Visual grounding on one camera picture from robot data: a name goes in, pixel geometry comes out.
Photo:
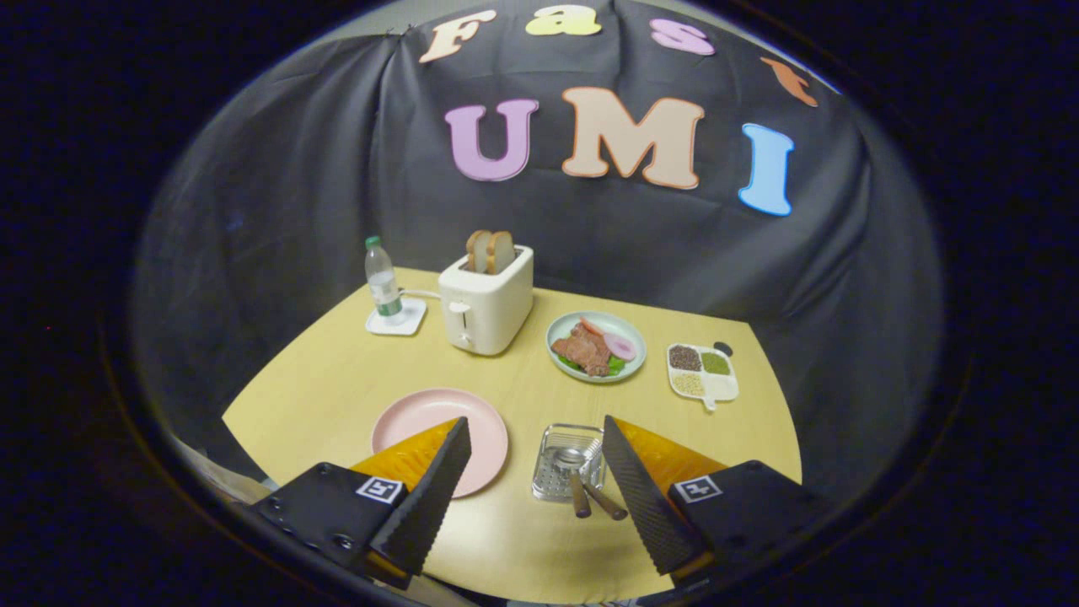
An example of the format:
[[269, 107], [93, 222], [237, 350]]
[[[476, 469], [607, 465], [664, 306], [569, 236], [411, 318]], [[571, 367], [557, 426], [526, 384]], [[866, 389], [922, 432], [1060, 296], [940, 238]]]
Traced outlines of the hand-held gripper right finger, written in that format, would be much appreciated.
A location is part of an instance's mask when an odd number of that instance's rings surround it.
[[831, 511], [759, 459], [721, 464], [613, 416], [604, 457], [652, 564], [679, 590], [750, 575]]

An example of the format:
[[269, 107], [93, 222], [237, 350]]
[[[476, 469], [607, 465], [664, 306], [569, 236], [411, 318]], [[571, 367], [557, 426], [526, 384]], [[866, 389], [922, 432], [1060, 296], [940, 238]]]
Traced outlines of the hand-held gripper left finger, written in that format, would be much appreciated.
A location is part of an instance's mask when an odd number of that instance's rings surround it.
[[456, 417], [359, 464], [315, 464], [267, 497], [235, 501], [232, 515], [302, 576], [405, 590], [423, 570], [470, 455], [469, 420]]

